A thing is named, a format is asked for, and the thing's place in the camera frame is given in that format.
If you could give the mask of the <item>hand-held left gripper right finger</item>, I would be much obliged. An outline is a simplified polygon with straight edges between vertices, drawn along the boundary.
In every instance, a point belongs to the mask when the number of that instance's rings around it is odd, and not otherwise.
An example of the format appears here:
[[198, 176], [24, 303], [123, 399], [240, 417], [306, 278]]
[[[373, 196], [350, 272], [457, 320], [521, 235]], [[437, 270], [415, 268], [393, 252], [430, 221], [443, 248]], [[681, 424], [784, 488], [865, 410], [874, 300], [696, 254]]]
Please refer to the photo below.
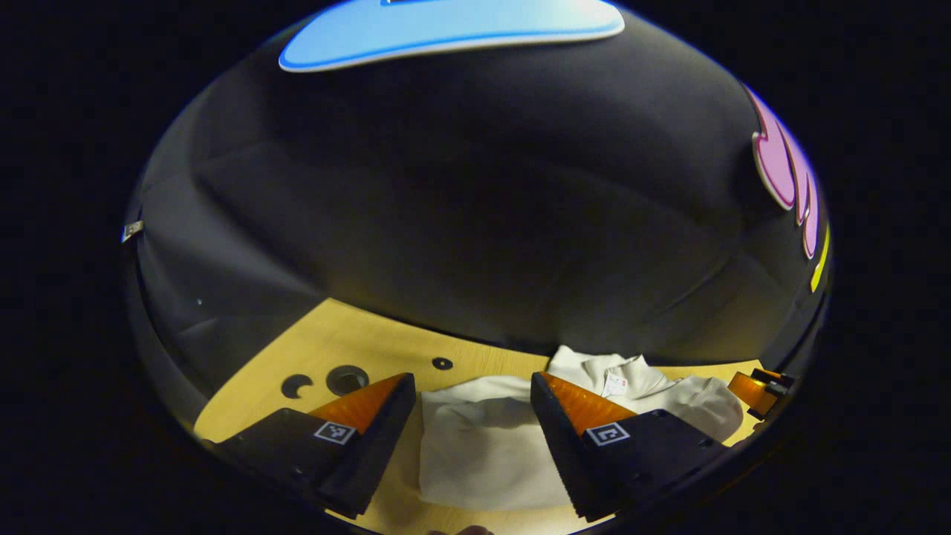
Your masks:
[[659, 511], [727, 453], [668, 410], [636, 413], [553, 374], [532, 375], [530, 403], [575, 513], [588, 521]]

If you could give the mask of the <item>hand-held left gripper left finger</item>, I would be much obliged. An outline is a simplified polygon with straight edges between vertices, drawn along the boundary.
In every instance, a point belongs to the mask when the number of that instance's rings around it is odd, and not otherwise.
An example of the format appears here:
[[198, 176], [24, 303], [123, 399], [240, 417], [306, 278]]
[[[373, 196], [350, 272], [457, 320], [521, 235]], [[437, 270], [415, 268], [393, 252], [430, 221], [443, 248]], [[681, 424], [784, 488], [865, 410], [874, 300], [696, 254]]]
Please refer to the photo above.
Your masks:
[[309, 412], [278, 409], [216, 452], [252, 477], [319, 509], [354, 520], [371, 498], [417, 400], [400, 373]]

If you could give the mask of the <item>white sweatshirt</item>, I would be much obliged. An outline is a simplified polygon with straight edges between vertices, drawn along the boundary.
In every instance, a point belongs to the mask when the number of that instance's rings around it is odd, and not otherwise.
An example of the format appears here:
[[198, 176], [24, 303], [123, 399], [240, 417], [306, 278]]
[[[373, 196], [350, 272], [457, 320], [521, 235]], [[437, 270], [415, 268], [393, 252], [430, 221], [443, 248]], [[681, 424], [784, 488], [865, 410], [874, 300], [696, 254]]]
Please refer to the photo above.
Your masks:
[[[591, 355], [560, 346], [547, 372], [636, 413], [663, 409], [726, 441], [740, 400], [720, 378], [670, 379], [638, 355]], [[421, 498], [444, 507], [509, 511], [567, 507], [570, 498], [530, 405], [530, 381], [467, 380], [421, 395]]]

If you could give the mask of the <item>black backdrop cloth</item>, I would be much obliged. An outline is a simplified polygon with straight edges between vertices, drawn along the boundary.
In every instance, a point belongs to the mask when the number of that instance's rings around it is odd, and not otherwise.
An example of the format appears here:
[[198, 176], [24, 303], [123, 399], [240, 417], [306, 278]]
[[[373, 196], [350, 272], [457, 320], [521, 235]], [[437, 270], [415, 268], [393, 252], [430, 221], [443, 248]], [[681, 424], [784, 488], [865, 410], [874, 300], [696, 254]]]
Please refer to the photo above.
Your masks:
[[828, 304], [825, 196], [733, 72], [621, 10], [592, 42], [289, 72], [323, 9], [221, 72], [138, 183], [130, 294], [217, 392], [330, 300], [496, 348], [757, 359], [799, 376]]

